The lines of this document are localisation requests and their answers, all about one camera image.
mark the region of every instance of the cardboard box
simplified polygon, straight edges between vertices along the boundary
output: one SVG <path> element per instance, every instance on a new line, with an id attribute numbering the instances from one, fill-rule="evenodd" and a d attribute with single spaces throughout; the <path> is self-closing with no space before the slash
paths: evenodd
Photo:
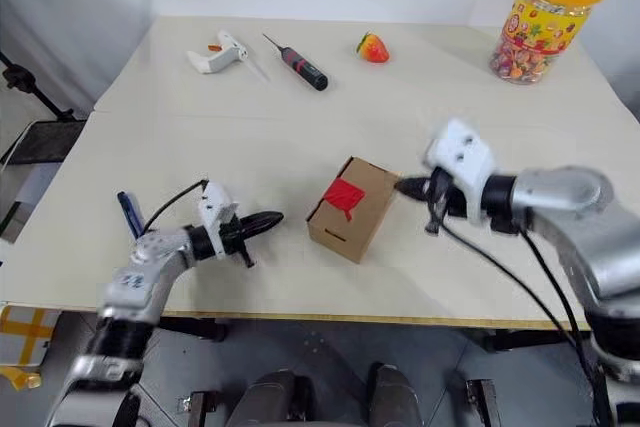
<path id="1" fill-rule="evenodd" d="M 307 217 L 309 236 L 347 259 L 360 263 L 369 243 L 384 218 L 394 193 L 398 176 L 366 162 L 351 157 L 337 175 L 364 191 L 364 197 L 347 215 L 321 199 Z"/>

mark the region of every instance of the gray floor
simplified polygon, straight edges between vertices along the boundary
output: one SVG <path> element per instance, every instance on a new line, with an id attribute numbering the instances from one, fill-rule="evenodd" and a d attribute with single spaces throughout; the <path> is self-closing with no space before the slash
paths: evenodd
<path id="1" fill-rule="evenodd" d="M 14 392 L 0 379 L 3 425 L 43 425 L 70 362 L 94 325 L 92 315 L 62 315 L 42 365 L 42 387 Z M 396 364 L 407 375 L 426 425 L 481 425 L 460 394 L 460 383 L 468 378 L 494 380 L 504 426 L 566 427 L 590 421 L 587 384 L 565 345 L 488 354 L 460 331 L 439 327 L 251 320 L 232 321 L 230 327 L 220 344 L 164 330 L 154 333 L 138 388 L 141 413 L 153 427 L 186 427 L 187 416 L 177 413 L 178 398 L 210 389 L 222 391 L 230 406 L 207 417 L 208 427 L 220 427 L 252 381 L 282 368 L 313 379 L 320 420 L 362 424 L 364 383 L 374 361 Z"/>

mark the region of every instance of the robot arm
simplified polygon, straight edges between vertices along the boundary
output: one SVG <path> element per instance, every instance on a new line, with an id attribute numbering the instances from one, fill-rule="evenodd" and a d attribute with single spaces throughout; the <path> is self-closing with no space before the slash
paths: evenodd
<path id="1" fill-rule="evenodd" d="M 76 358 L 49 427 L 134 427 L 140 399 L 130 391 L 142 376 L 143 356 L 176 279 L 198 260 L 240 253 L 244 241 L 278 224 L 279 212 L 239 219 L 236 204 L 209 182 L 199 204 L 200 227 L 153 231 L 136 241 L 129 264 L 116 272 L 98 312 L 96 333 Z"/>
<path id="2" fill-rule="evenodd" d="M 593 331 L 596 417 L 640 422 L 640 218 L 618 203 L 609 180 L 581 167 L 499 175 L 488 146 L 457 120 L 424 164 L 430 179 L 403 179 L 397 189 L 430 205 L 437 218 L 427 232 L 452 215 L 507 234 L 530 230 L 556 248 Z"/>

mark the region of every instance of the black screwdriver handle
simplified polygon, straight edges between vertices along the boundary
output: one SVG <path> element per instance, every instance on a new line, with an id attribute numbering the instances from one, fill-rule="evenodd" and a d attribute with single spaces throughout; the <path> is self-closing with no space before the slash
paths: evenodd
<path id="1" fill-rule="evenodd" d="M 280 50 L 282 60 L 291 67 L 300 77 L 309 82 L 314 89 L 324 90 L 329 85 L 327 76 L 316 69 L 313 64 L 305 60 L 291 47 L 283 47 Z"/>

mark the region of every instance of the jar label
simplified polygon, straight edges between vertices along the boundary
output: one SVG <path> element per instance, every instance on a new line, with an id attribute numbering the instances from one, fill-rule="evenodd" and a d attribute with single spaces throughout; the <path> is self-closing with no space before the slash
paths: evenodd
<path id="1" fill-rule="evenodd" d="M 588 15 L 560 15 L 527 0 L 515 0 L 502 33 L 518 47 L 545 55 L 566 49 Z"/>

